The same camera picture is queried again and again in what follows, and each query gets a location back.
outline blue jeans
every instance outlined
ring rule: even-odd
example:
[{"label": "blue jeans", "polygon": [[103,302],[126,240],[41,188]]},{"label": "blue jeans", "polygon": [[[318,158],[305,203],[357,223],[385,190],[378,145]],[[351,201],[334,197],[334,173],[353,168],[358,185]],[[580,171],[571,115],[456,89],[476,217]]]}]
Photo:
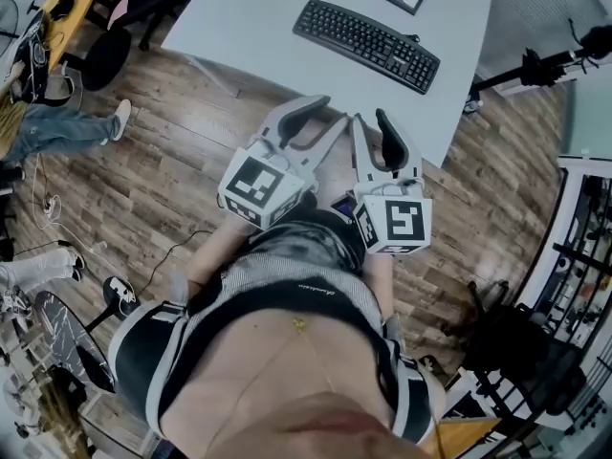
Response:
[{"label": "blue jeans", "polygon": [[67,107],[32,104],[3,161],[18,162],[42,152],[81,151],[114,138],[119,128],[119,118],[114,115],[100,119]]}]

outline white pants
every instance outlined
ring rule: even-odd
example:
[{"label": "white pants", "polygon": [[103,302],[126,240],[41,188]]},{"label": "white pants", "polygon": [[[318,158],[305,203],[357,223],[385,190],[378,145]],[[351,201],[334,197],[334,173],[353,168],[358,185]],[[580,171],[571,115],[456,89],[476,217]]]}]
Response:
[{"label": "white pants", "polygon": [[0,285],[4,285],[4,289],[19,286],[27,293],[52,279],[72,277],[76,261],[74,251],[61,248],[16,262],[2,262]]}]

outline white marker cube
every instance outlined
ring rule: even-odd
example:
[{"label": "white marker cube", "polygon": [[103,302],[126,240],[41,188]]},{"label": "white marker cube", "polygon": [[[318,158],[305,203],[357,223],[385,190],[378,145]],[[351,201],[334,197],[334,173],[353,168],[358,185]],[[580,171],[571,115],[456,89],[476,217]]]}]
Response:
[{"label": "white marker cube", "polygon": [[266,230],[297,205],[304,181],[238,148],[219,184],[224,208]]},{"label": "white marker cube", "polygon": [[369,253],[412,253],[431,242],[431,199],[363,195],[353,217]]}]

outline lips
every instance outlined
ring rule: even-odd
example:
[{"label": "lips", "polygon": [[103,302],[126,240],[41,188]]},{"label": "lips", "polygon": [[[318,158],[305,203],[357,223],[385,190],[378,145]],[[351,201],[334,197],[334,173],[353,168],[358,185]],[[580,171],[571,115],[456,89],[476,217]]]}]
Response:
[{"label": "lips", "polygon": [[359,411],[331,411],[305,424],[288,426],[282,429],[287,433],[329,432],[340,435],[360,435],[366,432],[388,434],[388,430],[373,416]]}]

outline white table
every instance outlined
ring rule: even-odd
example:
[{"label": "white table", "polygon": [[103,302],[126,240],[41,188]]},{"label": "white table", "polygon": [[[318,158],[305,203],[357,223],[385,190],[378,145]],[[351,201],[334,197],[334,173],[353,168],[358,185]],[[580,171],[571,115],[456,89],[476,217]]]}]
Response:
[{"label": "white table", "polygon": [[293,34],[308,0],[191,0],[163,48],[187,55],[235,97],[238,90],[214,63],[303,95],[328,95],[331,107],[359,112],[369,126],[376,126],[381,107],[404,125],[424,158],[441,166],[474,76],[491,0],[424,0],[414,16],[385,0],[324,1],[418,34],[441,60],[427,94]]}]

